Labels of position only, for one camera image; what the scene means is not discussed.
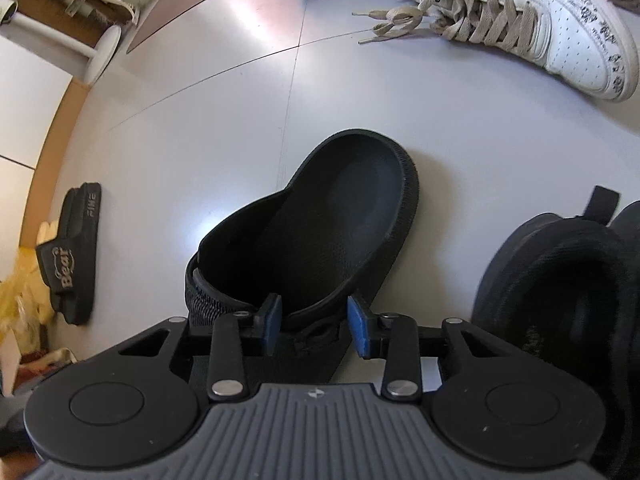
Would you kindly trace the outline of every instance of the white floor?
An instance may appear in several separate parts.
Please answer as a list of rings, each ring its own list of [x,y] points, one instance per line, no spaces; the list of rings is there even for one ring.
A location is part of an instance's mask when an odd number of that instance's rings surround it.
[[[594,102],[497,49],[436,36],[358,45],[397,0],[207,0],[125,55],[90,93],[65,191],[103,188],[94,315],[54,341],[85,358],[185,314],[184,269],[239,207],[281,189],[346,128],[400,142],[420,174],[412,231],[374,303],[420,324],[468,317],[521,222],[580,214],[596,184],[640,200],[640,93]],[[640,18],[626,14],[636,40]],[[340,380],[381,364],[350,355]]]

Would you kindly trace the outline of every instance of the white cabinet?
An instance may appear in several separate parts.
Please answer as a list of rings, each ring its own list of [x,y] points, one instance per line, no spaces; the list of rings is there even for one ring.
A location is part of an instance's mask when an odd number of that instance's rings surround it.
[[[67,72],[0,36],[0,155],[36,167],[70,81]]]
[[[14,268],[33,170],[0,158],[0,281]]]

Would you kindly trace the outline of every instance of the beige shoelace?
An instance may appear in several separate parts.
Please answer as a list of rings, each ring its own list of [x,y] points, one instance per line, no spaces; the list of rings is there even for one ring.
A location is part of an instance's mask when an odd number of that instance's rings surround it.
[[[435,3],[436,0],[422,0],[417,7],[402,6],[389,11],[353,12],[354,16],[386,20],[386,23],[379,23],[373,27],[374,38],[359,43],[392,40],[411,34],[420,25],[427,10]],[[431,24],[431,29],[446,40],[484,43],[503,50],[512,50],[515,47],[518,56],[525,55],[531,49],[538,13],[529,2],[522,11],[516,10],[513,0],[504,0],[504,4],[498,0],[454,0],[453,5],[453,20],[440,18]]]

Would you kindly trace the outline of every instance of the black shoe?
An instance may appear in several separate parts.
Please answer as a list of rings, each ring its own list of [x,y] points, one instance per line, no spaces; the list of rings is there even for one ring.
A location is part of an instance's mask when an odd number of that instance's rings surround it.
[[[101,195],[96,182],[67,191],[56,238],[36,247],[42,279],[51,289],[51,306],[74,325],[89,321],[94,308]]]
[[[582,216],[545,213],[521,225],[489,264],[472,322],[590,384],[607,409],[592,464],[630,478],[628,363],[640,268],[630,245],[640,246],[640,208],[630,206],[607,228],[618,199],[596,187]]]
[[[413,161],[367,130],[329,137],[287,187],[226,218],[200,243],[186,271],[192,325],[255,312],[282,297],[273,358],[249,358],[260,382],[325,383],[351,342],[346,300],[371,302],[409,232],[418,203]]]

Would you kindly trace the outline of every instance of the wooden baseboard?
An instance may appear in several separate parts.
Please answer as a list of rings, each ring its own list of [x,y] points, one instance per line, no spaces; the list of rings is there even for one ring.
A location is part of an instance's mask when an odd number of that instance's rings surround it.
[[[66,147],[89,89],[90,87],[79,79],[73,78],[66,88],[53,121],[51,121],[49,133],[33,173],[27,205],[24,208],[20,231],[21,247],[34,248],[40,224],[49,219],[51,201]]]

